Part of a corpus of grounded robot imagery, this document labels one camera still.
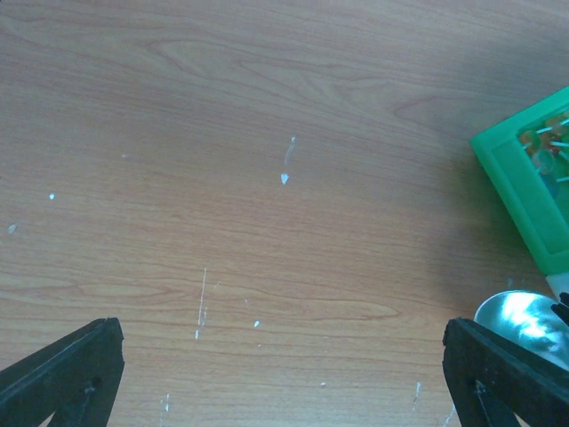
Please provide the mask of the white plastic bin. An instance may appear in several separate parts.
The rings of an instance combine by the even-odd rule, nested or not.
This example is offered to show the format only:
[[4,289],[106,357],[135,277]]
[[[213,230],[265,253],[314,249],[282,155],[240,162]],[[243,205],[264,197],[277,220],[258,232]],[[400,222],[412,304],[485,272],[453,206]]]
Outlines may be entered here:
[[558,274],[551,274],[546,277],[546,281],[555,295],[557,300],[560,300],[561,293],[569,294],[569,272]]

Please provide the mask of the silver metal scoop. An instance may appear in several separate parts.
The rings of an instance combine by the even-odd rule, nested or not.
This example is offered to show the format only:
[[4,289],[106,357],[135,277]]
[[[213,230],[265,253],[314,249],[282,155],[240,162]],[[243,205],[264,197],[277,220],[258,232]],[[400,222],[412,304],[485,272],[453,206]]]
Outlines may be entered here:
[[477,309],[474,321],[547,361],[568,368],[568,325],[548,296],[510,290],[495,294]]

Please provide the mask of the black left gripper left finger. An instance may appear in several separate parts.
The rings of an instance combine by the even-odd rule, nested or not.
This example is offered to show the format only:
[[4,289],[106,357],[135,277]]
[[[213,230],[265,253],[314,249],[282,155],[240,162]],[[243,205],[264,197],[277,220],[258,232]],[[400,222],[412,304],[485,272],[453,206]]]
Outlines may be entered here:
[[3,426],[106,426],[124,371],[117,318],[99,318],[1,371]]

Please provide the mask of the green plastic bin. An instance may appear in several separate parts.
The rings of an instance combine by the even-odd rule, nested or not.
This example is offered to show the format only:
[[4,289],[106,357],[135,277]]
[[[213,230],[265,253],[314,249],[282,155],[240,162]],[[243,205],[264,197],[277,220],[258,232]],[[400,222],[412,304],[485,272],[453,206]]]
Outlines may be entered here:
[[568,89],[470,140],[545,275],[568,271]]

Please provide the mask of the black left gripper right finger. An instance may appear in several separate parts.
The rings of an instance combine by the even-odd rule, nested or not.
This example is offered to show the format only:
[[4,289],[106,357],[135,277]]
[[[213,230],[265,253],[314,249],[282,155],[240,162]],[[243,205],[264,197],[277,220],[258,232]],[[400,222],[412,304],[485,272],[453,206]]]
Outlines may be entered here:
[[466,318],[449,320],[443,371],[463,426],[566,426],[568,372]]

